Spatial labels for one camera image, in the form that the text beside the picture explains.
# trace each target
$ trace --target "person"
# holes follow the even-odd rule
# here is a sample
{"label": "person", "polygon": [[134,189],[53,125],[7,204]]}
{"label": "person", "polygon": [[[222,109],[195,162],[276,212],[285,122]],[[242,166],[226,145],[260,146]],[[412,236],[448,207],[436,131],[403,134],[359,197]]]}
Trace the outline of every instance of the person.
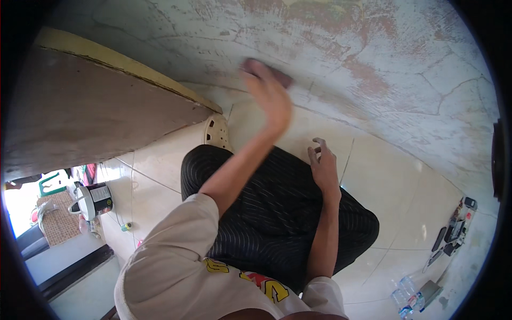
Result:
{"label": "person", "polygon": [[292,103],[252,63],[257,76],[242,77],[265,126],[234,155],[200,145],[185,156],[183,203],[117,280],[121,319],[348,319],[331,277],[375,241],[378,220],[340,188],[325,140],[313,139],[310,165],[274,146]]}

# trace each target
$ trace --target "striped pants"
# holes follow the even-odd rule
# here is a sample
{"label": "striped pants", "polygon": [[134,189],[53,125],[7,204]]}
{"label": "striped pants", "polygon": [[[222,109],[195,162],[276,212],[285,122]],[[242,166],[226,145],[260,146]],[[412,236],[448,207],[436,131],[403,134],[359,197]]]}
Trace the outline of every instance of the striped pants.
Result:
{"label": "striped pants", "polygon": [[[225,149],[206,144],[190,151],[181,166],[182,198],[196,194],[231,156]],[[334,273],[353,263],[379,233],[376,216],[341,191]],[[299,293],[306,285],[306,265],[322,202],[309,164],[274,147],[222,216],[207,256],[274,278]]]}

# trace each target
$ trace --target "white t-shirt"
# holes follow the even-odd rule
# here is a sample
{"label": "white t-shirt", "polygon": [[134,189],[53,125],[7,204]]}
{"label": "white t-shirt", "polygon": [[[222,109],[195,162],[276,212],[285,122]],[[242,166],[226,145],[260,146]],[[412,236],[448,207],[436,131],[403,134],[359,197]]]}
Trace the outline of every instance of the white t-shirt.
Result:
{"label": "white t-shirt", "polygon": [[121,319],[219,319],[256,308],[280,319],[300,311],[344,315],[332,279],[314,278],[302,299],[274,279],[205,257],[217,236],[219,210],[196,194],[174,209],[128,259],[114,299]]}

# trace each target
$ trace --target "tile floor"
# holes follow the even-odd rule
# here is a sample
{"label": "tile floor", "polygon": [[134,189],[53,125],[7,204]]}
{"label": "tile floor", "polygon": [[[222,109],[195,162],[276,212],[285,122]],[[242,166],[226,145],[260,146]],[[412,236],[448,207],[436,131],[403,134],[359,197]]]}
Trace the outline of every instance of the tile floor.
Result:
{"label": "tile floor", "polygon": [[[263,114],[245,93],[202,85],[195,89],[223,108],[235,151],[262,125]],[[115,204],[113,212],[101,216],[105,240],[122,261],[181,203],[181,161],[201,143],[196,126],[202,125],[166,135],[98,167],[98,181],[109,181]],[[450,262],[444,256],[421,272],[462,193],[418,159],[309,110],[295,108],[291,128],[277,146],[309,162],[306,148],[314,145],[311,139],[316,136],[326,139],[337,155],[343,188],[380,221],[372,247],[333,277],[343,292],[346,313],[352,319],[397,319],[388,298],[395,283],[408,274],[420,285],[435,282]],[[122,232],[120,225],[126,222],[134,226]]]}

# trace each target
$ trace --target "sleeve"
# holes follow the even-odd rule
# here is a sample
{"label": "sleeve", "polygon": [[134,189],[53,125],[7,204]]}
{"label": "sleeve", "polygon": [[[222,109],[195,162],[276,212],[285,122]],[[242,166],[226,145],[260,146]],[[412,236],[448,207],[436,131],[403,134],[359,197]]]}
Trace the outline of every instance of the sleeve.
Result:
{"label": "sleeve", "polygon": [[116,297],[135,308],[204,268],[202,260],[218,227],[215,201],[204,194],[188,197],[149,232],[128,259],[116,285]]}
{"label": "sleeve", "polygon": [[348,319],[343,309],[343,297],[338,284],[326,276],[316,277],[306,285],[302,301],[312,311],[336,314]]}

